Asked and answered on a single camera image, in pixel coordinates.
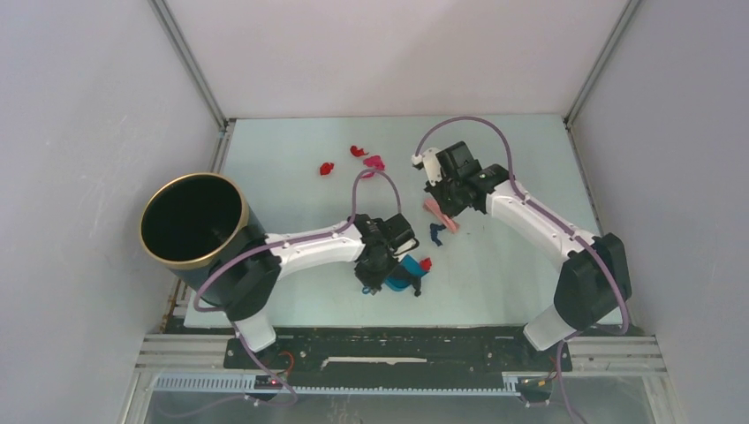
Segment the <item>pink hand brush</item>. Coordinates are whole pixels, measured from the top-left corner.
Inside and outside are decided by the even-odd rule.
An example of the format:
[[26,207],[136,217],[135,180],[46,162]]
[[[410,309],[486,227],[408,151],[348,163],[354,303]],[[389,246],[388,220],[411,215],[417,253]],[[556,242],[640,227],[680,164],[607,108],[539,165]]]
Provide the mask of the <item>pink hand brush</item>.
[[432,215],[434,215],[437,218],[437,220],[446,227],[448,231],[450,231],[453,234],[458,233],[460,229],[459,224],[442,212],[441,208],[439,207],[435,199],[433,198],[425,199],[423,203],[423,208],[426,211],[430,212]]

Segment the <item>blue plastic dustpan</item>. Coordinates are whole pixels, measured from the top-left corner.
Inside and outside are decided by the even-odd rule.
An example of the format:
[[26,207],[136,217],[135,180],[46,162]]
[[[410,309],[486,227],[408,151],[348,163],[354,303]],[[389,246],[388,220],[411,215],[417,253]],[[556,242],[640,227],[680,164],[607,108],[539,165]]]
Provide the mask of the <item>blue plastic dustpan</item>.
[[420,261],[413,259],[411,255],[407,254],[388,273],[379,271],[374,274],[370,273],[368,276],[364,275],[360,279],[362,282],[361,292],[365,295],[375,295],[383,286],[394,292],[404,292],[408,289],[413,290],[410,279],[418,276],[422,282],[422,278],[429,273],[424,272],[420,268]]

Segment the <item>dark navy paper scrap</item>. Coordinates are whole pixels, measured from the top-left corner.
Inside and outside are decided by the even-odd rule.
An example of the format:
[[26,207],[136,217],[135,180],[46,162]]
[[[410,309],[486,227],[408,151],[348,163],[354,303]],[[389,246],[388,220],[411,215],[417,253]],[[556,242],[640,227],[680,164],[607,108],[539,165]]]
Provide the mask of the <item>dark navy paper scrap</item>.
[[432,242],[436,246],[442,246],[443,245],[443,242],[440,240],[439,234],[442,231],[445,231],[446,229],[447,229],[447,227],[444,224],[431,223],[429,225],[429,236],[430,236],[430,239],[432,240]]

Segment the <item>magenta paper scrap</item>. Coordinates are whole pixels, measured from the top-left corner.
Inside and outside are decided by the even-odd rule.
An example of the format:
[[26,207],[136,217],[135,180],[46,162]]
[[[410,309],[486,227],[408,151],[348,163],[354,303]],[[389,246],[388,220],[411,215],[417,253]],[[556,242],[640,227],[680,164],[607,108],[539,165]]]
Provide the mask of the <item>magenta paper scrap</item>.
[[378,171],[385,170],[385,164],[379,155],[368,156],[362,161],[362,163],[367,170],[367,172],[361,176],[362,179],[371,178]]

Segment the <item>small red paper scrap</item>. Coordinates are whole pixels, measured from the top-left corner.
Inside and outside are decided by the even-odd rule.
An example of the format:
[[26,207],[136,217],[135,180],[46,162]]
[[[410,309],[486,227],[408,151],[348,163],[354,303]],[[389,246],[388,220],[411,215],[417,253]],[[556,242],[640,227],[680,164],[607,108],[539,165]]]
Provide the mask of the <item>small red paper scrap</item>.
[[356,145],[351,145],[350,146],[350,153],[354,157],[367,157],[367,156],[369,156],[369,152],[367,150],[365,150],[364,148],[360,148],[360,147],[358,147]]

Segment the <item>black paper strip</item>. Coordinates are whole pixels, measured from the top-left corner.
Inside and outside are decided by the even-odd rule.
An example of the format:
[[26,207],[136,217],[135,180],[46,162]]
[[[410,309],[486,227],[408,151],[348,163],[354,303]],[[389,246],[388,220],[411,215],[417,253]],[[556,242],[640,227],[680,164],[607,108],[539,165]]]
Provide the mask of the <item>black paper strip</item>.
[[419,297],[421,295],[422,282],[421,278],[416,276],[410,279],[411,287],[413,288],[413,295]]

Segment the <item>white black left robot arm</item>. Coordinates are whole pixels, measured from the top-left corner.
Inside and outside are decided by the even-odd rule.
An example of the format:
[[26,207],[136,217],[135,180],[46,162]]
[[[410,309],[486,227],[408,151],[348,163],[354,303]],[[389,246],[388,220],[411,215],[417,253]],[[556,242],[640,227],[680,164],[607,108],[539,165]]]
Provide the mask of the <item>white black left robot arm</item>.
[[377,293],[400,266],[401,258],[419,246],[412,226],[400,213],[388,220],[352,215],[337,227],[318,232],[268,235],[262,244],[215,268],[198,295],[206,294],[232,268],[243,265],[246,270],[229,289],[228,300],[216,307],[244,340],[245,356],[257,367],[270,367],[278,359],[279,344],[265,306],[279,279],[345,262],[354,265],[354,275],[366,293]]

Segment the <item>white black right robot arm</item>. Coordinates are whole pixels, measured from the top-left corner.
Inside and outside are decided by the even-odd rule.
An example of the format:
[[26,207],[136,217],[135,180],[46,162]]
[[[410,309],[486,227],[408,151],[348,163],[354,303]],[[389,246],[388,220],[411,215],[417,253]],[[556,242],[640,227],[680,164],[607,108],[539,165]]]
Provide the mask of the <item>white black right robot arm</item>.
[[496,218],[537,247],[559,276],[552,304],[524,327],[513,346],[515,361],[536,369],[549,347],[594,326],[613,310],[630,322],[626,302],[632,295],[623,241],[612,233],[595,236],[545,208],[498,164],[482,167],[460,141],[412,156],[425,171],[425,190],[440,212],[452,219],[467,208]]

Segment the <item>black gold-rimmed bin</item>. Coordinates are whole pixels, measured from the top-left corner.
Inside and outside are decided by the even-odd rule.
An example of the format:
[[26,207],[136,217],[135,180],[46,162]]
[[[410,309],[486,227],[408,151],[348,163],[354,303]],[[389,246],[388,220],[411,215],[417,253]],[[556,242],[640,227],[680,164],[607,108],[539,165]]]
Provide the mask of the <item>black gold-rimmed bin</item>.
[[[238,186],[215,173],[194,173],[162,187],[140,219],[145,252],[197,291],[236,256],[267,243],[267,233]],[[238,319],[265,307],[281,271],[270,251],[233,265],[202,294]]]

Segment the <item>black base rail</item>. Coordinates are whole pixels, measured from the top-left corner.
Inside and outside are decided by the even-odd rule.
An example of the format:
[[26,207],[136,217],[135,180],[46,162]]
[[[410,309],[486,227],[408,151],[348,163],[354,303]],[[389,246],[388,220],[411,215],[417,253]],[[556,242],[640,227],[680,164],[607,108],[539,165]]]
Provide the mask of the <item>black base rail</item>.
[[567,348],[537,351],[513,326],[280,328],[256,357],[234,337],[223,366],[289,370],[295,389],[343,390],[500,390],[511,375],[572,369]]

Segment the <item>aluminium frame rail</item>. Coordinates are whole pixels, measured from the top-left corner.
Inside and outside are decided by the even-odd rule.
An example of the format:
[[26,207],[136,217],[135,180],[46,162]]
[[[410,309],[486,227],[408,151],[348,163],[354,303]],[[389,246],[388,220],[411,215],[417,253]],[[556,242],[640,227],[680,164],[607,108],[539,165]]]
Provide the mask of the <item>aluminium frame rail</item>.
[[[225,335],[146,337],[136,368],[159,390],[276,394],[510,396],[566,377],[662,377],[653,337],[579,337],[535,360],[511,356],[503,336],[278,338],[256,360]],[[287,385],[271,379],[285,375]]]

